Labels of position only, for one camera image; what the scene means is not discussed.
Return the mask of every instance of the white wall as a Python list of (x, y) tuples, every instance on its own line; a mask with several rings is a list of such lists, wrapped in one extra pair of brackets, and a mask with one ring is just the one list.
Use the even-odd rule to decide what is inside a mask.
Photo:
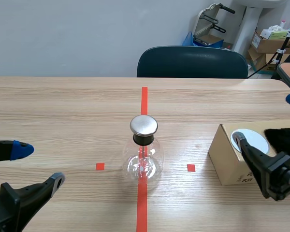
[(282, 4), (280, 7), (272, 9), (263, 9), (258, 28), (265, 29), (273, 25), (279, 25), (282, 20), (286, 21), (285, 28), (290, 28), (290, 0)]
[[(145, 50), (180, 45), (214, 2), (0, 0), (0, 75), (135, 76)], [(244, 7), (221, 2), (239, 10), (219, 16), (232, 42)]]

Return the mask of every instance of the sink pedestal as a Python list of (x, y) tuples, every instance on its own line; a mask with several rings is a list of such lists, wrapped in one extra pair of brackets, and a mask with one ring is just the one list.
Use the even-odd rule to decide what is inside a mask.
[(246, 13), (241, 23), (240, 30), (236, 36), (232, 51), (246, 56), (252, 36), (257, 27), (257, 23), (261, 14), (262, 8), (247, 7)]

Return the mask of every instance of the dark teal chair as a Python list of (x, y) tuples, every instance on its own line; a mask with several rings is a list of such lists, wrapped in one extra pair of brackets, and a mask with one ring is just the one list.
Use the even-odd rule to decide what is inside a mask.
[(246, 79), (245, 58), (237, 52), (189, 46), (154, 47), (145, 51), (137, 77)]

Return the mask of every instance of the red tape line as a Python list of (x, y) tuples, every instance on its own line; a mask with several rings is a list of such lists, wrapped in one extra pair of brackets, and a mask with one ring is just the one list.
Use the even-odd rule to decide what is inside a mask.
[[(142, 87), (141, 114), (148, 113), (148, 88)], [(147, 157), (147, 147), (144, 149), (144, 157)], [(145, 163), (141, 160), (141, 166), (145, 167)], [(147, 232), (147, 177), (144, 172), (140, 173), (139, 183), (137, 187), (137, 213), (136, 213), (136, 232)]]

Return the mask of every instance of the black fuzzy material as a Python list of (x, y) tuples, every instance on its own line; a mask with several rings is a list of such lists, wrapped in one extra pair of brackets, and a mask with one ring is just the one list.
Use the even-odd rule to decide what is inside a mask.
[(290, 155), (290, 128), (267, 129), (264, 134), (276, 153), (284, 151)]

